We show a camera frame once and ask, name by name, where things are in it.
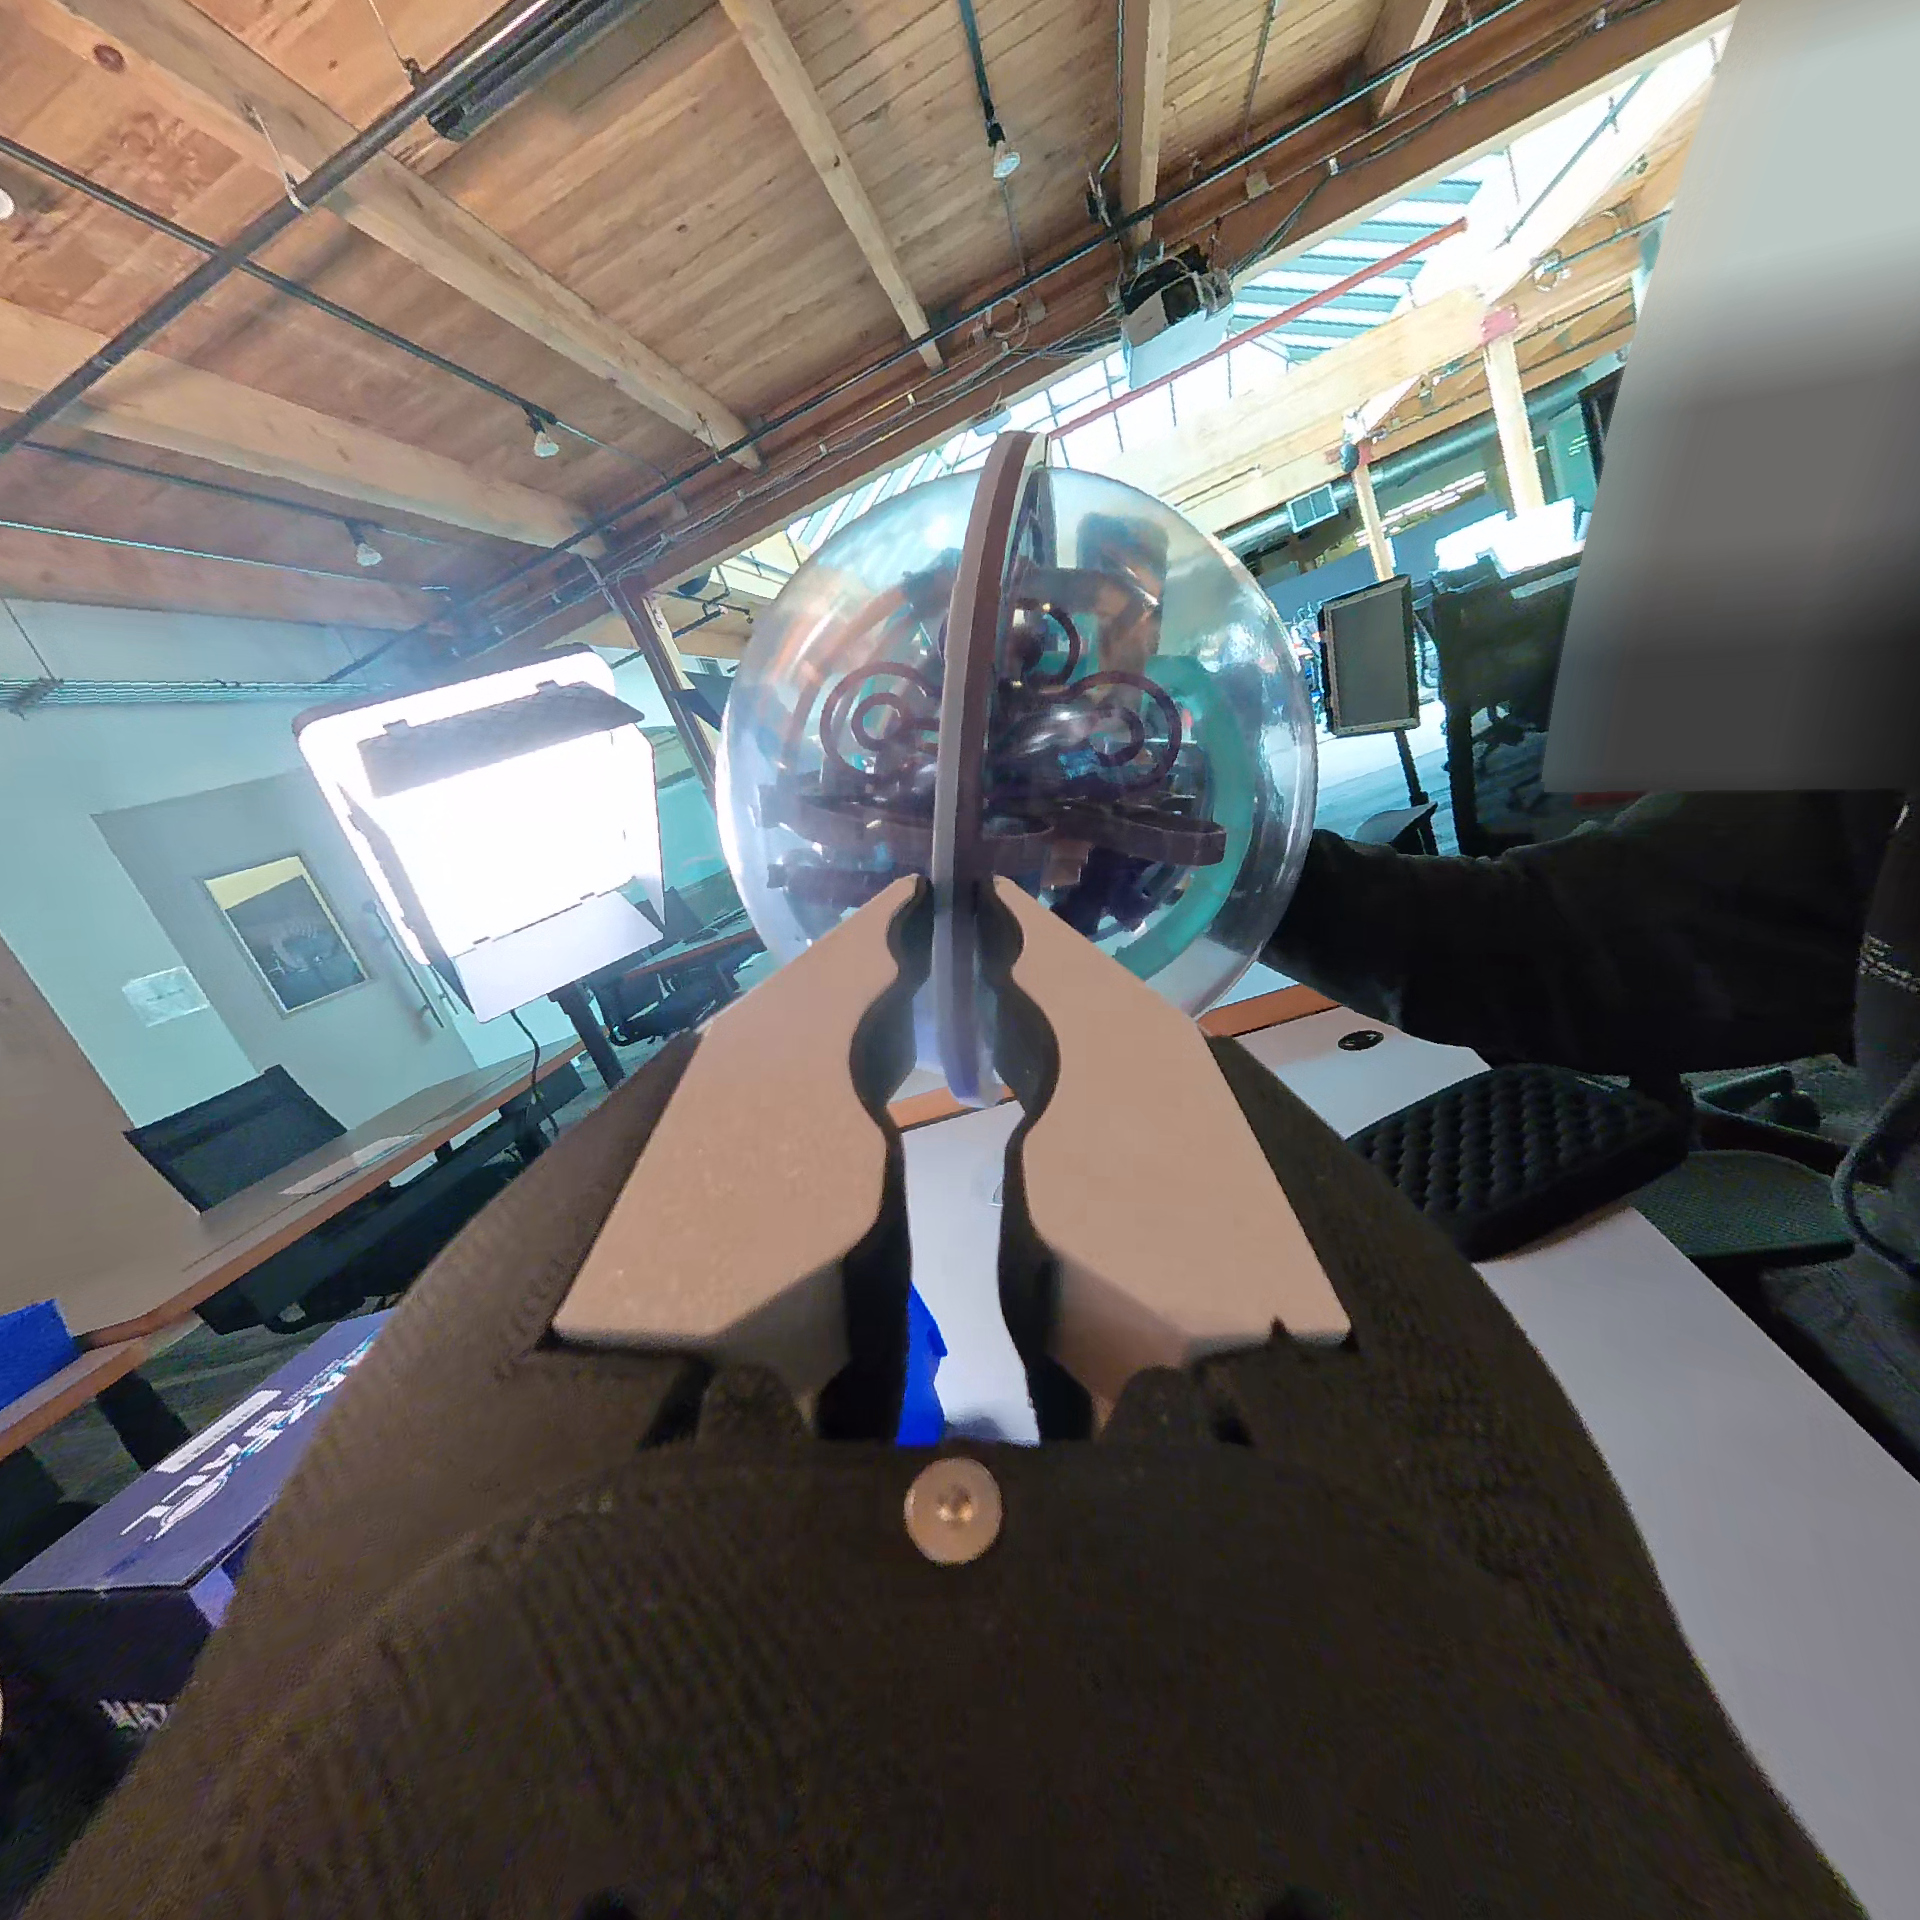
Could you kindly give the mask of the framed wall picture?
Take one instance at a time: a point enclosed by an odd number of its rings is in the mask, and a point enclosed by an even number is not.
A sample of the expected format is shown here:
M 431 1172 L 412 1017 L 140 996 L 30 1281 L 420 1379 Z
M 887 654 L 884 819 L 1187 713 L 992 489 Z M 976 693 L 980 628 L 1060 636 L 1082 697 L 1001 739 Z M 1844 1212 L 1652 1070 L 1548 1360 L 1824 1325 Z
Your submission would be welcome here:
M 282 1017 L 369 985 L 366 964 L 299 854 L 207 875 L 202 888 Z

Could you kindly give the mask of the black screen on stand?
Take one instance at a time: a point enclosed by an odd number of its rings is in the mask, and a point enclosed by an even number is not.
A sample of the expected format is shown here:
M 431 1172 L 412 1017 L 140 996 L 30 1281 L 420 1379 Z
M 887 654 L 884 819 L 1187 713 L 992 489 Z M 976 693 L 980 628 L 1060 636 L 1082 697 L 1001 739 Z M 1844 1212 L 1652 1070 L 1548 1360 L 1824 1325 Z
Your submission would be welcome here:
M 1410 732 L 1422 721 L 1410 576 L 1344 592 L 1318 612 L 1324 708 L 1332 736 Z

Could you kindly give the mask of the orange-edged grey desk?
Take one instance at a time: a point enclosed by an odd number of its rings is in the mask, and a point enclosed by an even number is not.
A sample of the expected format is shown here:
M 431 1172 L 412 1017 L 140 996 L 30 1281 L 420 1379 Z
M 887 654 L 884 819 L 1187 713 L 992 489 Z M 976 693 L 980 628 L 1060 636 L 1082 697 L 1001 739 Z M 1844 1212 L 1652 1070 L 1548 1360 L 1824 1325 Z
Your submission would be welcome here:
M 1468 1047 L 1415 1039 L 1264 967 L 1200 1027 L 1238 1043 L 1342 1135 L 1484 1070 Z M 1383 1045 L 1338 1048 L 1338 1035 L 1355 1027 L 1383 1028 Z

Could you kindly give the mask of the grey-green chair seat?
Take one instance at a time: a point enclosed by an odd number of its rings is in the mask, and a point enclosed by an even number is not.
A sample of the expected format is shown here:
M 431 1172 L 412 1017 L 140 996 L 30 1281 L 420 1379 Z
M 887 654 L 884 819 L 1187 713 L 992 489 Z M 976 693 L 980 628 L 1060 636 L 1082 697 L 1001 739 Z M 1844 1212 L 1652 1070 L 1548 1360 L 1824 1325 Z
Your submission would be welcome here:
M 1754 1150 L 1699 1150 L 1630 1196 L 1700 1265 L 1794 1265 L 1855 1247 L 1831 1176 Z

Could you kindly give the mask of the blue plastic bin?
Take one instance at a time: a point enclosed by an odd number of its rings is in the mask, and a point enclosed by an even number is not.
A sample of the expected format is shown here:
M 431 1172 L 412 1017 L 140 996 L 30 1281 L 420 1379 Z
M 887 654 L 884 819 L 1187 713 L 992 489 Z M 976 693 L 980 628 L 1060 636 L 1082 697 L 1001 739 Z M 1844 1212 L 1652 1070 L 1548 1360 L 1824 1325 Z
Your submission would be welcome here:
M 896 1424 L 902 1449 L 932 1449 L 944 1439 L 940 1372 L 947 1358 L 944 1333 L 913 1287 L 906 1295 L 903 1399 Z
M 0 1404 L 30 1397 L 57 1379 L 75 1358 L 80 1344 L 65 1320 L 57 1301 L 42 1301 L 2 1312 L 0 1318 Z

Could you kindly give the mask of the wooden-top black-leg desk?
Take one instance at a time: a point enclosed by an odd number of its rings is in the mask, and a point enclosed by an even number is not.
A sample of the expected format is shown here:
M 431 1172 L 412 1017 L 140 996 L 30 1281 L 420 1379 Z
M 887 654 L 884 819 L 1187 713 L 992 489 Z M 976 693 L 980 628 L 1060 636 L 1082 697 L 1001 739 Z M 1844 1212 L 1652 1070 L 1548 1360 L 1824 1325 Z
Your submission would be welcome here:
M 87 1349 L 159 1336 L 202 1318 L 217 1333 L 292 1323 L 343 1289 L 354 1268 L 388 1277 L 431 1221 L 455 1199 L 497 1188 L 538 1153 L 538 1096 L 553 1079 L 583 1089 L 585 1045 L 542 1045 L 473 1070 L 320 1145 L 313 1153 L 195 1215 L 176 1252 L 146 1252 L 63 1295 L 65 1320 Z

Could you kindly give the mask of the dark blue toy package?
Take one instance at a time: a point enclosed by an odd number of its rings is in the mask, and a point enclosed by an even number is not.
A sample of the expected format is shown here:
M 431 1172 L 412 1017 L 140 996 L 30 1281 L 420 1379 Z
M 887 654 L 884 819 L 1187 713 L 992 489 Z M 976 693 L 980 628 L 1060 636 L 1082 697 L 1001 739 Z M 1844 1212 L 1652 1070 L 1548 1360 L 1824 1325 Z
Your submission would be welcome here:
M 263 1519 L 392 1312 L 347 1318 L 104 1504 L 2 1589 L 26 1673 L 132 1749 L 169 1719 Z

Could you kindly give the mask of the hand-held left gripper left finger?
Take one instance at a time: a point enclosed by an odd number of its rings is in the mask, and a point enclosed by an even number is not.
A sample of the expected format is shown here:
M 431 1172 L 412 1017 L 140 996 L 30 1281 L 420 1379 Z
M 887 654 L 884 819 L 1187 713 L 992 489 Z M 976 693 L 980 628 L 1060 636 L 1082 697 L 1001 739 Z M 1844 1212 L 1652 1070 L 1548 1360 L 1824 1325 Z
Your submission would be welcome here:
M 908 875 L 715 1014 L 553 1336 L 759 1367 L 819 1428 L 898 1428 L 911 1251 L 890 1104 L 926 975 L 929 883 Z

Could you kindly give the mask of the ceiling-mounted grey box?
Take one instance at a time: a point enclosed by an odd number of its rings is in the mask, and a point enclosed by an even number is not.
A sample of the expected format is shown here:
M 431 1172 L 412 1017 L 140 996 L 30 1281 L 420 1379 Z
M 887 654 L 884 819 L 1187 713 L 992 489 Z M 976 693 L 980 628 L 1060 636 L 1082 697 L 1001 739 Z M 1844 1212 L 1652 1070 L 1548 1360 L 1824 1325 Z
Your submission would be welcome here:
M 1161 252 L 1118 287 L 1129 392 L 1179 375 L 1230 337 L 1234 287 L 1199 244 Z

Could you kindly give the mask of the bright studio light panel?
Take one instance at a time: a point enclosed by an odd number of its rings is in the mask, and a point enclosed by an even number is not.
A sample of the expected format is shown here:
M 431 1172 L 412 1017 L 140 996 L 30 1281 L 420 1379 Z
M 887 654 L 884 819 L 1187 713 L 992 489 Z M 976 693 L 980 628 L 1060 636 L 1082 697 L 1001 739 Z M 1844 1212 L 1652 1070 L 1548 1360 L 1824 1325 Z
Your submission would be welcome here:
M 302 711 L 296 743 L 402 948 L 475 1021 L 663 940 L 656 752 L 599 654 Z

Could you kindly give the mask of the clear plastic maze ball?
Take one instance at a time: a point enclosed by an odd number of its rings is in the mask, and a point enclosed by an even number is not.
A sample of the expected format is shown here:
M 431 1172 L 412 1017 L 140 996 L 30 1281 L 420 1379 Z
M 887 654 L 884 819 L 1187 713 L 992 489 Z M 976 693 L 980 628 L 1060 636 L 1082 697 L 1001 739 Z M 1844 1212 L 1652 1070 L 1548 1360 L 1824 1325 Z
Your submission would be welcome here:
M 1318 748 L 1281 615 L 1161 497 L 1003 431 L 833 535 L 759 616 L 718 758 L 778 967 L 940 853 L 1200 1017 L 1306 871 Z

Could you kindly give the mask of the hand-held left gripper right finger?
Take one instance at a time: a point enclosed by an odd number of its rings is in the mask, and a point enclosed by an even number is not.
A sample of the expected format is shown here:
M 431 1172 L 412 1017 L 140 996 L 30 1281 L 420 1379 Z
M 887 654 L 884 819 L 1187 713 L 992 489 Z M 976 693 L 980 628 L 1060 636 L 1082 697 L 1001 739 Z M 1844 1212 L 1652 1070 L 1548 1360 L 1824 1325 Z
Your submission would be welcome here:
M 1008 879 L 988 896 L 1006 1147 L 1000 1307 L 1040 1428 L 1142 1373 L 1353 1318 L 1203 1028 Z

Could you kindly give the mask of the black office chair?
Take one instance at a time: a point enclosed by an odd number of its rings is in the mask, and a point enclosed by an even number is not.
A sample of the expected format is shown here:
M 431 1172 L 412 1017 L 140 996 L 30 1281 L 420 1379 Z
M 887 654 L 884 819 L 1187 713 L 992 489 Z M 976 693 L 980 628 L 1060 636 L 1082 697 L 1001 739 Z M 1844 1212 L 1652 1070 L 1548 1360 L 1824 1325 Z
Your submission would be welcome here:
M 212 1212 L 346 1127 L 275 1065 L 242 1085 L 124 1131 L 128 1145 L 195 1208 Z

